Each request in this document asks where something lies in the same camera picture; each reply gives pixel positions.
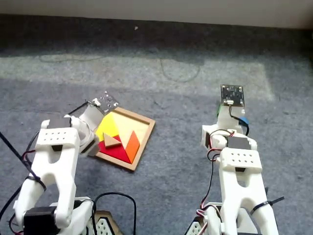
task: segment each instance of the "cable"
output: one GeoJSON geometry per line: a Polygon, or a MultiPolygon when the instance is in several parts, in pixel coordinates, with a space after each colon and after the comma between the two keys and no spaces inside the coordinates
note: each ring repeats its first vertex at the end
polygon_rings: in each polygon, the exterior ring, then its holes
{"type": "Polygon", "coordinates": [[[212,151],[221,151],[221,149],[218,149],[218,148],[210,148],[209,151],[208,151],[207,154],[206,154],[206,156],[207,156],[207,158],[208,158],[208,160],[209,160],[210,162],[215,162],[216,159],[214,160],[214,157],[213,157],[212,159],[210,159],[210,153],[211,153],[212,151]]]}
{"type": "Polygon", "coordinates": [[[83,203],[83,202],[86,202],[86,201],[90,201],[90,202],[92,202],[92,205],[94,204],[94,201],[92,200],[92,199],[85,199],[85,200],[83,200],[81,203],[83,203]]]}
{"type": "Polygon", "coordinates": [[[218,132],[218,131],[225,131],[225,132],[229,133],[229,135],[234,134],[234,132],[230,132],[230,131],[227,131],[227,130],[224,130],[224,129],[217,129],[217,130],[213,131],[212,133],[209,134],[209,147],[210,148],[212,148],[212,144],[211,144],[212,134],[214,134],[215,132],[218,132]]]}
{"type": "Polygon", "coordinates": [[[23,155],[22,155],[22,159],[25,160],[28,153],[33,153],[33,152],[35,152],[35,151],[36,151],[36,150],[33,149],[33,150],[29,150],[29,151],[24,152],[23,155]]]}
{"type": "Polygon", "coordinates": [[[229,115],[230,115],[233,119],[237,120],[237,121],[239,122],[239,125],[242,125],[242,126],[245,126],[245,127],[246,127],[246,134],[245,134],[245,135],[248,136],[248,134],[249,134],[249,125],[248,125],[248,123],[246,123],[244,120],[240,119],[239,117],[233,116],[233,115],[231,114],[231,109],[232,109],[232,106],[229,106],[229,115]]]}
{"type": "Polygon", "coordinates": [[[121,193],[121,192],[105,192],[100,194],[99,196],[96,197],[96,199],[94,200],[93,203],[93,207],[92,207],[92,226],[93,226],[93,230],[94,230],[94,234],[97,235],[97,227],[96,227],[96,222],[95,222],[95,212],[97,210],[97,201],[103,197],[103,196],[107,196],[107,195],[120,195],[120,196],[124,196],[127,197],[129,199],[131,199],[131,201],[134,204],[134,229],[133,229],[133,235],[136,235],[136,220],[137,220],[137,206],[136,206],[136,201],[129,195],[121,193]]]}
{"type": "Polygon", "coordinates": [[[79,109],[81,109],[81,108],[83,108],[85,105],[87,105],[89,102],[88,101],[86,101],[85,103],[83,103],[81,106],[79,106],[79,107],[77,107],[76,109],[74,109],[74,110],[72,110],[72,111],[70,111],[69,113],[68,113],[68,115],[72,115],[73,113],[75,113],[77,110],[79,110],[79,109]]]}
{"type": "Polygon", "coordinates": [[[40,177],[38,177],[33,170],[31,169],[30,165],[28,165],[26,162],[24,162],[22,156],[18,153],[18,151],[12,146],[12,144],[8,141],[8,139],[2,134],[0,131],[0,138],[3,140],[3,142],[9,147],[9,149],[17,156],[17,158],[21,161],[21,163],[26,167],[26,169],[29,171],[30,174],[33,175],[34,180],[41,184],[43,188],[45,188],[45,184],[41,181],[40,177]]]}
{"type": "Polygon", "coordinates": [[[210,192],[210,189],[211,189],[211,185],[212,185],[212,178],[213,178],[213,170],[214,170],[214,158],[216,157],[216,156],[218,156],[219,155],[219,153],[217,153],[217,154],[215,154],[214,156],[213,156],[213,158],[212,158],[212,171],[211,171],[211,178],[210,178],[210,183],[209,183],[209,189],[208,189],[208,191],[207,191],[207,193],[206,193],[206,195],[205,195],[205,197],[202,199],[202,201],[201,201],[201,204],[200,204],[200,209],[202,209],[203,210],[203,205],[204,205],[204,203],[205,203],[205,201],[206,201],[206,199],[207,199],[207,197],[208,197],[208,195],[209,195],[209,192],[210,192]]]}
{"type": "Polygon", "coordinates": [[[277,198],[277,199],[275,199],[275,200],[273,200],[273,201],[265,201],[265,202],[262,202],[262,203],[256,205],[256,206],[252,209],[252,211],[250,212],[250,214],[252,215],[257,209],[259,209],[259,208],[262,207],[262,206],[265,206],[265,205],[267,205],[267,204],[269,204],[270,206],[272,206],[273,204],[275,204],[275,203],[277,203],[277,202],[280,202],[280,201],[282,201],[282,200],[284,200],[284,199],[285,199],[285,197],[283,196],[283,197],[277,198]]]}
{"type": "Polygon", "coordinates": [[[207,222],[204,224],[202,229],[199,231],[198,235],[202,235],[204,233],[204,231],[206,230],[206,227],[207,227],[207,222]]]}
{"type": "Polygon", "coordinates": [[[21,235],[23,233],[23,231],[16,232],[12,228],[12,221],[13,221],[14,218],[15,218],[15,214],[13,214],[12,217],[10,218],[10,220],[9,220],[9,228],[12,231],[12,233],[14,233],[15,235],[21,235]]]}
{"type": "Polygon", "coordinates": [[[204,207],[202,209],[202,211],[206,211],[209,207],[213,207],[215,209],[217,216],[220,218],[220,221],[222,221],[221,213],[220,213],[219,209],[217,208],[217,206],[215,206],[213,204],[209,204],[206,207],[204,207]]]}
{"type": "MultiPolygon", "coordinates": [[[[31,141],[29,142],[27,148],[26,148],[26,152],[29,151],[29,149],[31,148],[32,143],[34,142],[35,138],[37,137],[37,135],[39,134],[39,131],[33,136],[33,138],[31,139],[31,141]]],[[[4,143],[9,147],[9,149],[19,158],[19,160],[23,163],[23,165],[27,168],[27,170],[33,174],[34,176],[34,180],[36,180],[36,182],[38,183],[42,183],[41,185],[44,187],[45,189],[45,185],[44,183],[40,180],[40,178],[38,176],[35,175],[35,173],[31,170],[31,161],[30,164],[26,163],[22,160],[22,156],[18,153],[18,151],[12,146],[12,144],[8,141],[8,139],[2,134],[2,132],[0,132],[0,138],[4,141],[4,143]]],[[[12,201],[14,200],[14,198],[16,198],[16,196],[20,193],[22,188],[22,184],[19,186],[19,188],[13,193],[13,195],[9,198],[9,200],[5,203],[5,205],[3,206],[3,208],[0,211],[0,221],[4,215],[4,212],[6,211],[6,209],[9,207],[9,205],[12,203],[12,201]]]]}
{"type": "Polygon", "coordinates": [[[6,209],[9,207],[9,205],[11,204],[11,202],[14,200],[14,198],[20,193],[22,188],[22,184],[21,186],[15,191],[15,193],[9,198],[9,200],[5,203],[5,205],[3,206],[3,208],[0,211],[0,221],[3,217],[4,212],[6,211],[6,209]]]}

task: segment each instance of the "beige triangle piece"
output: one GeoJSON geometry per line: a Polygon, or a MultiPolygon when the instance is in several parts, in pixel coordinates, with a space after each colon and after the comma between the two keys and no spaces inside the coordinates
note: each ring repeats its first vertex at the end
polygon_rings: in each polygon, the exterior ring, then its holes
{"type": "Polygon", "coordinates": [[[107,135],[106,133],[103,133],[104,138],[104,145],[106,148],[114,147],[117,145],[122,144],[120,141],[114,139],[113,137],[107,135]]]}

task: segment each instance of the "wall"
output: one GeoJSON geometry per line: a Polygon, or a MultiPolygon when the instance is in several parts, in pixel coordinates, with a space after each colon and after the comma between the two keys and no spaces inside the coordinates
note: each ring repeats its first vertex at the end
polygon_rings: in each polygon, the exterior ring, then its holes
{"type": "Polygon", "coordinates": [[[1,0],[0,13],[313,28],[313,0],[1,0]]]}

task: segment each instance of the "circuit board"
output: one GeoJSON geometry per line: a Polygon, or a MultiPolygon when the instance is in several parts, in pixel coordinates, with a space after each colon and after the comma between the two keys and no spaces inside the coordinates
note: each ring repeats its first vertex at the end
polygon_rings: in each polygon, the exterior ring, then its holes
{"type": "Polygon", "coordinates": [[[224,106],[244,106],[243,86],[221,85],[221,99],[224,106]]]}

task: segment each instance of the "wooden frame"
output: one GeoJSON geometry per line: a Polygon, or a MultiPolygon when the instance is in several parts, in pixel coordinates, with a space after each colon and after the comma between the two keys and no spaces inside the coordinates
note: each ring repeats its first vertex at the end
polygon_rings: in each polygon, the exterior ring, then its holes
{"type": "Polygon", "coordinates": [[[102,158],[104,160],[107,160],[107,161],[109,161],[111,163],[120,165],[120,166],[122,166],[124,168],[127,168],[129,170],[135,171],[135,169],[136,169],[136,167],[137,167],[137,165],[139,163],[139,160],[141,158],[143,150],[144,150],[144,148],[145,148],[145,146],[147,144],[147,141],[148,141],[148,139],[150,137],[150,134],[151,134],[151,132],[153,130],[153,127],[154,127],[156,121],[154,121],[154,120],[152,120],[152,119],[150,119],[148,117],[145,117],[145,116],[133,113],[133,112],[128,111],[126,109],[122,109],[120,107],[117,107],[112,112],[115,112],[115,113],[121,114],[123,116],[126,116],[128,118],[131,118],[131,119],[143,122],[143,123],[148,125],[148,129],[146,131],[146,134],[144,136],[144,139],[143,139],[142,143],[140,144],[140,147],[139,147],[139,149],[138,149],[138,151],[136,153],[135,159],[134,159],[132,164],[126,163],[124,161],[121,161],[121,160],[119,160],[117,158],[111,157],[111,156],[109,156],[107,154],[104,154],[104,153],[101,153],[101,152],[98,152],[96,154],[96,156],[99,157],[99,158],[102,158]]]}

